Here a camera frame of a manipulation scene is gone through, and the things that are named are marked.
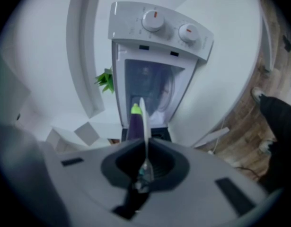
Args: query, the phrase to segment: black slot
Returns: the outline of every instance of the black slot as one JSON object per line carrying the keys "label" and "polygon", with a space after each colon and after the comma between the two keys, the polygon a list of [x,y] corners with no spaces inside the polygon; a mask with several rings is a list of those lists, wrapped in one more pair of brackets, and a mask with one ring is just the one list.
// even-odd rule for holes
{"label": "black slot", "polygon": [[255,204],[229,178],[218,179],[215,183],[240,216],[255,207]]}
{"label": "black slot", "polygon": [[146,45],[139,45],[139,50],[146,50],[148,51],[150,49],[149,46],[146,46]]}
{"label": "black slot", "polygon": [[77,164],[80,162],[83,162],[83,159],[78,157],[78,158],[73,158],[73,159],[69,159],[69,160],[64,160],[61,163],[63,166],[70,166],[70,165]]}
{"label": "black slot", "polygon": [[179,56],[179,53],[171,51],[170,52],[170,55],[174,55],[174,56],[178,57]]}

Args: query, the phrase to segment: wooden floor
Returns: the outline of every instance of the wooden floor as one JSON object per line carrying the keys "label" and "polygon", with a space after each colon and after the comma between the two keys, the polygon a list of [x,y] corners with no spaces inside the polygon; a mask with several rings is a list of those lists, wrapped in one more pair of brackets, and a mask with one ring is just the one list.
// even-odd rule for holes
{"label": "wooden floor", "polygon": [[[250,89],[260,87],[268,96],[275,96],[291,104],[291,50],[284,43],[285,36],[291,43],[291,28],[280,10],[271,0],[261,0],[272,34],[275,66],[271,73],[264,70],[264,60],[260,53],[251,81],[241,100],[226,117],[224,127],[230,132],[219,139],[215,154],[230,163],[233,167],[247,167],[262,176],[268,167],[269,156],[259,149],[259,143],[265,138],[273,138],[265,118],[254,103]],[[205,145],[201,150],[214,148],[216,142]],[[240,170],[248,177],[257,177],[248,170]]]}

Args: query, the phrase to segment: black pants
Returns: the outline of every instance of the black pants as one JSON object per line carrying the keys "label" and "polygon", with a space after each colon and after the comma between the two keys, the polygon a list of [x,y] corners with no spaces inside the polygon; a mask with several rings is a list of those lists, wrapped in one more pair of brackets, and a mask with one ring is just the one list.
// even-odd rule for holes
{"label": "black pants", "polygon": [[268,192],[288,184],[291,165],[291,106],[278,98],[262,96],[260,111],[266,118],[277,142],[270,146],[269,168],[259,183]]}

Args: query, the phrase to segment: washing machine door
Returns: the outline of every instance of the washing machine door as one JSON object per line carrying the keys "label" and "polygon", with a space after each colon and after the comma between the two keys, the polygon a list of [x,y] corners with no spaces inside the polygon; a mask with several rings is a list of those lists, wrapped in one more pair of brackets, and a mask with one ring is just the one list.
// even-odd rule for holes
{"label": "washing machine door", "polygon": [[128,128],[134,103],[143,97],[150,127],[166,128],[188,87],[197,59],[169,48],[140,49],[138,44],[113,43],[113,75],[120,118]]}
{"label": "washing machine door", "polygon": [[152,61],[125,61],[126,111],[143,97],[151,126],[165,126],[166,114],[174,95],[175,76],[182,70]]}

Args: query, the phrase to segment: purple object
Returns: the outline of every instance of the purple object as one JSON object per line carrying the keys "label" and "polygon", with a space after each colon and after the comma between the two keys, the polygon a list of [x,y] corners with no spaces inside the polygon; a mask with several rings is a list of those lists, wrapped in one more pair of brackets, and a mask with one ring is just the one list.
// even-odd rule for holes
{"label": "purple object", "polygon": [[143,119],[140,114],[131,114],[130,125],[127,133],[127,140],[132,139],[143,139],[144,130],[143,130]]}

